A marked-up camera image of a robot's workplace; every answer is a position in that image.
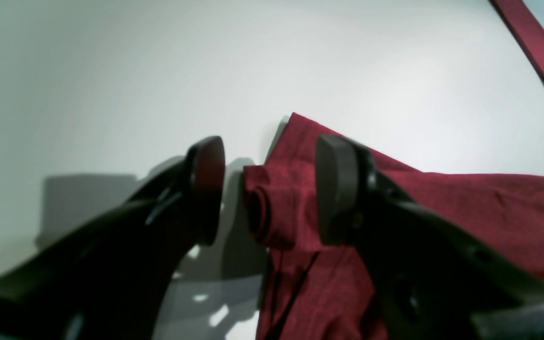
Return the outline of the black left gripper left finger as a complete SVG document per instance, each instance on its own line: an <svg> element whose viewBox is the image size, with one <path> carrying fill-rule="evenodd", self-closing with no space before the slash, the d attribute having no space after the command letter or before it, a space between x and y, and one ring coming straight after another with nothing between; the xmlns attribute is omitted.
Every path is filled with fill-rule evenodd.
<svg viewBox="0 0 544 340"><path fill-rule="evenodd" d="M225 177L219 136L125 202L0 276L2 340L149 340L172 279L213 244Z"/></svg>

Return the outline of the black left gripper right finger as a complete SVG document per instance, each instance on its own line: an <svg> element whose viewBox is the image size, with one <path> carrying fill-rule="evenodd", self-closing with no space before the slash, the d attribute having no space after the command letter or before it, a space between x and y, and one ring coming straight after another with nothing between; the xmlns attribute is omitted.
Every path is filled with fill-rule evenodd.
<svg viewBox="0 0 544 340"><path fill-rule="evenodd" d="M544 340L544 282L417 203L367 147L322 134L315 180L321 242L357 251L391 340Z"/></svg>

